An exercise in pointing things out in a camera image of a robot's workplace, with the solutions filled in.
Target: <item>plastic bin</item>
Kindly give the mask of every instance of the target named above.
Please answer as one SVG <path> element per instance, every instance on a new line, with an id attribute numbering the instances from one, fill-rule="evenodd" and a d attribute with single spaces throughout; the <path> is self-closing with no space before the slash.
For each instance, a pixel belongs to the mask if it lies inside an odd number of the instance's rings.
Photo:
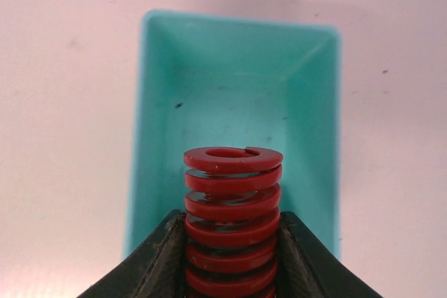
<path id="1" fill-rule="evenodd" d="M 337 32 L 152 10 L 141 34 L 124 256 L 184 208 L 183 153 L 208 146 L 283 153 L 281 210 L 339 256 Z"/>

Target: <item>coil spring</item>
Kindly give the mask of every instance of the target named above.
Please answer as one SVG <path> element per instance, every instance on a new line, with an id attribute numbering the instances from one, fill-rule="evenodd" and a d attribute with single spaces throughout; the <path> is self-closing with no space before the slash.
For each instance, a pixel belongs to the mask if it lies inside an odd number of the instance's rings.
<path id="1" fill-rule="evenodd" d="M 251 147 L 184 154 L 188 298 L 274 297 L 282 160 Z"/>

